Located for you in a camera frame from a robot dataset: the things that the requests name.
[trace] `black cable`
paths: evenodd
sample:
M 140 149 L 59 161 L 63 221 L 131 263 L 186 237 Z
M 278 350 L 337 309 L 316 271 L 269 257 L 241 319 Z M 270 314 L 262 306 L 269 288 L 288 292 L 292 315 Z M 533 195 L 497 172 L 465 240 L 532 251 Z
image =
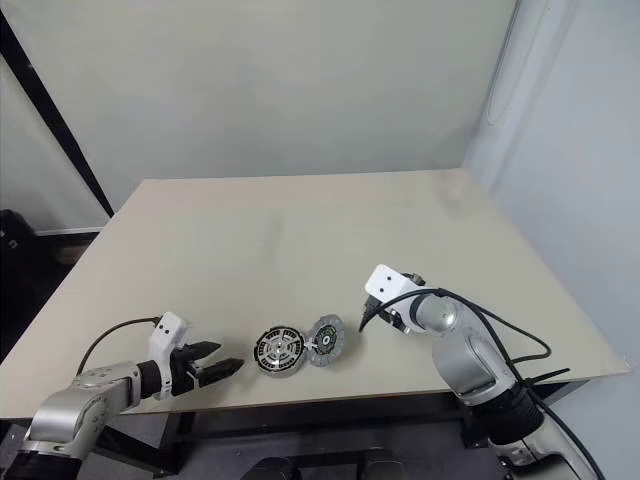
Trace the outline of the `black cable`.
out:
M 522 378 L 522 375 L 520 375 L 520 372 L 518 371 L 517 367 L 515 366 L 514 360 L 512 360 L 511 357 L 509 356 L 509 352 L 507 352 L 507 349 L 505 348 L 504 344 L 500 340 L 500 337 L 498 336 L 498 334 L 494 330 L 494 328 L 491 325 L 491 323 L 489 322 L 489 320 L 487 320 L 487 317 L 485 317 L 485 313 L 487 315 L 489 315 L 491 318 L 496 319 L 498 322 L 502 323 L 503 325 L 505 325 L 505 326 L 507 326 L 509 328 L 513 328 L 515 331 L 518 331 L 519 333 L 523 333 L 524 330 L 515 327 L 515 325 L 511 325 L 510 323 L 508 323 L 505 320 L 499 318 L 497 315 L 493 314 L 492 312 L 480 307 L 479 305 L 476 305 L 475 303 L 467 300 L 466 298 L 458 295 L 457 293 L 450 292 L 449 290 L 445 290 L 443 288 L 436 288 L 436 289 L 434 289 L 434 288 L 421 288 L 421 289 L 413 290 L 411 292 L 403 293 L 402 295 L 398 295 L 397 297 L 392 298 L 388 302 L 383 303 L 382 305 L 378 306 L 377 308 L 375 308 L 374 310 L 369 312 L 368 315 L 365 315 L 362 318 L 362 321 L 360 323 L 360 328 L 358 329 L 358 331 L 362 332 L 362 329 L 367 325 L 367 323 L 369 323 L 369 321 L 371 321 L 372 318 L 374 318 L 376 315 L 378 315 L 381 311 L 384 311 L 387 308 L 391 307 L 392 305 L 394 305 L 394 304 L 396 304 L 396 303 L 398 303 L 398 302 L 400 302 L 402 300 L 405 300 L 407 298 L 416 297 L 418 295 L 428 295 L 428 294 L 434 294 L 434 295 L 437 295 L 439 297 L 453 298 L 454 300 L 459 301 L 460 303 L 465 305 L 467 308 L 469 308 L 480 319 L 482 324 L 485 326 L 485 328 L 489 332 L 489 335 L 491 336 L 491 338 L 493 339 L 494 343 L 496 344 L 496 347 L 500 351 L 500 354 L 502 355 L 502 358 L 504 359 L 504 361 L 506 362 L 507 366 L 509 367 L 509 370 L 511 370 L 511 373 L 513 373 L 513 375 L 516 378 L 517 382 L 521 386 L 523 386 L 524 388 L 527 388 L 527 390 L 528 390 L 529 394 L 531 395 L 531 398 L 533 398 L 534 402 L 542 410 L 544 410 L 556 422 L 556 424 L 567 434 L 567 436 L 574 442 L 574 444 L 576 445 L 576 447 L 578 447 L 578 449 L 580 450 L 580 452 L 582 453 L 584 458 L 587 460 L 589 465 L 591 465 L 591 468 L 595 472 L 595 474 L 598 477 L 598 479 L 599 480 L 605 480 L 605 476 L 602 473 L 602 470 L 600 469 L 600 467 L 598 466 L 598 463 L 593 458 L 591 453 L 589 453 L 589 451 L 587 450 L 587 447 L 584 446 L 584 444 L 580 441 L 580 439 L 577 437 L 577 435 L 575 433 L 573 433 L 573 431 L 569 428 L 569 426 L 566 423 L 564 423 L 562 421 L 562 419 L 560 417 L 558 417 L 558 415 L 556 415 L 556 413 L 553 410 L 551 410 L 551 408 L 544 402 L 544 400 L 542 400 L 538 396 L 538 394 L 532 388 L 528 388 L 527 382 Z M 545 352 L 544 354 L 540 354 L 540 355 L 546 355 L 548 357 L 551 354 L 551 348 L 549 348 L 549 346 L 545 342 L 543 342 L 542 340 L 538 339 L 537 337 L 534 337 L 531 334 L 528 334 L 528 332 L 527 332 L 526 336 L 531 338 L 532 340 L 535 340 L 536 342 L 540 343 L 545 348 L 545 350 L 547 350 L 547 352 Z M 516 359 L 516 360 L 524 361 L 524 359 L 529 359 L 528 357 L 520 357 L 519 359 Z
M 160 321 L 160 317 L 139 318 L 137 320 L 128 320 L 126 322 L 122 322 L 122 323 L 119 323 L 118 325 L 111 327 L 109 330 L 107 330 L 98 338 L 96 338 L 94 342 L 91 344 L 91 346 L 87 349 L 86 353 L 84 354 L 84 357 L 82 357 L 82 360 L 80 361 L 80 365 L 78 365 L 78 370 L 76 371 L 76 375 L 80 375 L 82 373 L 82 371 L 84 370 L 84 366 L 86 365 L 87 360 L 91 355 L 91 352 L 93 352 L 93 350 L 104 339 L 104 337 L 106 337 L 110 333 L 114 332 L 115 330 L 118 330 L 119 328 L 126 327 L 127 325 L 133 325 L 136 323 L 147 323 L 147 322 L 157 325 L 159 321 Z
M 536 337 L 535 335 L 533 335 L 532 333 L 527 332 L 526 330 L 523 330 L 519 327 L 516 327 L 515 325 L 507 322 L 506 320 L 500 318 L 498 315 L 496 315 L 495 313 L 485 309 L 484 307 L 481 307 L 480 305 L 471 302 L 470 300 L 467 300 L 464 297 L 461 297 L 460 295 L 457 295 L 453 292 L 450 292 L 449 290 L 445 290 L 443 288 L 421 288 L 418 290 L 413 290 L 411 292 L 407 292 L 404 293 L 402 295 L 397 296 L 396 298 L 392 298 L 391 300 L 389 300 L 388 302 L 378 305 L 378 307 L 376 307 L 375 309 L 371 310 L 370 312 L 368 312 L 367 315 L 365 315 L 362 318 L 362 321 L 360 322 L 360 328 L 358 329 L 359 332 L 362 332 L 362 330 L 364 329 L 364 327 L 367 326 L 367 324 L 371 321 L 372 318 L 374 318 L 375 316 L 379 315 L 380 313 L 384 312 L 387 308 L 389 308 L 390 306 L 405 300 L 407 298 L 411 298 L 411 297 L 417 297 L 419 295 L 428 295 L 428 294 L 434 294 L 434 295 L 438 295 L 438 296 L 447 296 L 447 297 L 451 297 L 454 298 L 455 300 L 458 300 L 460 303 L 463 303 L 464 305 L 466 305 L 467 307 L 469 307 L 475 314 L 476 316 L 478 316 L 478 318 L 480 318 L 480 320 L 485 320 L 486 318 L 484 317 L 484 315 L 488 315 L 491 318 L 493 318 L 494 320 L 496 320 L 497 322 L 501 323 L 502 325 L 504 325 L 507 328 L 510 328 L 516 332 L 518 332 L 521 335 L 524 335 L 525 337 L 533 340 L 534 342 L 538 343 L 542 348 L 544 348 L 545 352 L 544 353 L 538 353 L 535 355 L 525 355 L 523 357 L 518 357 L 518 358 L 514 358 L 511 360 L 511 362 L 515 365 L 516 363 L 520 363 L 520 362 L 525 362 L 528 360 L 538 360 L 538 359 L 542 359 L 542 358 L 548 358 L 551 356 L 552 350 L 551 347 L 549 347 L 549 345 L 547 345 L 547 343 L 545 341 L 543 341 L 542 339 Z
M 563 373 L 567 373 L 570 370 L 570 368 L 561 368 L 560 370 L 554 370 L 553 372 L 543 373 L 537 377 L 525 378 L 525 382 L 527 382 L 528 385 L 535 385 L 543 380 L 548 380 L 550 378 L 557 377 L 558 375 L 562 375 Z
M 490 316 L 491 318 L 493 318 L 496 322 L 499 322 L 501 324 L 503 324 L 505 327 L 510 328 L 511 330 L 515 330 L 516 332 L 518 332 L 521 335 L 524 335 L 525 337 L 533 340 L 534 342 L 538 343 L 539 345 L 542 346 L 542 348 L 544 348 L 545 352 L 544 353 L 538 353 L 535 355 L 525 355 L 522 357 L 518 357 L 518 358 L 514 358 L 513 359 L 513 363 L 520 363 L 520 362 L 526 362 L 529 360 L 540 360 L 542 358 L 548 358 L 551 356 L 551 347 L 549 345 L 547 345 L 547 343 L 542 340 L 541 338 L 536 337 L 534 334 L 527 332 L 526 330 L 521 329 L 520 327 L 516 327 L 515 325 L 507 322 L 506 320 L 500 318 L 499 316 L 497 316 L 495 313 L 487 310 L 486 308 L 481 307 L 480 305 L 478 305 L 477 303 L 474 304 L 476 307 L 478 307 L 478 309 L 484 313 L 485 315 Z

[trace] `table surface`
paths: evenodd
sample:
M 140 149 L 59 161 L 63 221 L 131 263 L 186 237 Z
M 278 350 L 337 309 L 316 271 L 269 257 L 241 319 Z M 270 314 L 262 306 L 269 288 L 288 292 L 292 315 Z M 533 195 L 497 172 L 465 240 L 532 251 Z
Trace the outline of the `table surface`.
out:
M 379 263 L 422 274 L 545 339 L 558 380 L 628 371 L 591 321 L 461 169 L 268 178 L 146 180 L 109 222 L 0 366 L 0 416 L 31 417 L 69 385 L 110 326 L 173 311 L 188 341 L 223 344 L 245 366 L 232 378 L 133 412 L 167 412 L 447 390 L 427 336 L 357 325 Z M 343 356 L 292 377 L 261 374 L 257 338 L 274 325 L 309 329 L 336 313 Z M 512 355 L 536 344 L 497 327 Z M 121 329 L 87 367 L 143 361 L 148 324 Z

